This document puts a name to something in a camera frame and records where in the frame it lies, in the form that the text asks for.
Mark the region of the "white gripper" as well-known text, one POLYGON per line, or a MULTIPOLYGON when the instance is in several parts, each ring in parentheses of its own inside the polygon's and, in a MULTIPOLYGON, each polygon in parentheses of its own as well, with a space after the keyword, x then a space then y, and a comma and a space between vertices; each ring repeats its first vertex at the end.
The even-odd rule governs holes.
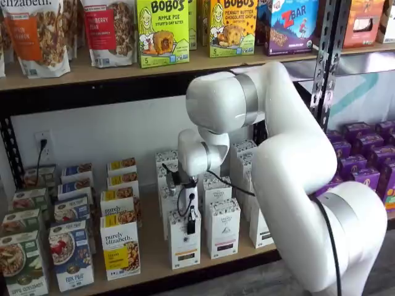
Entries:
POLYGON ((178 194, 178 214, 188 216, 187 233, 196 232, 196 210, 198 209, 197 184, 182 184, 178 194))

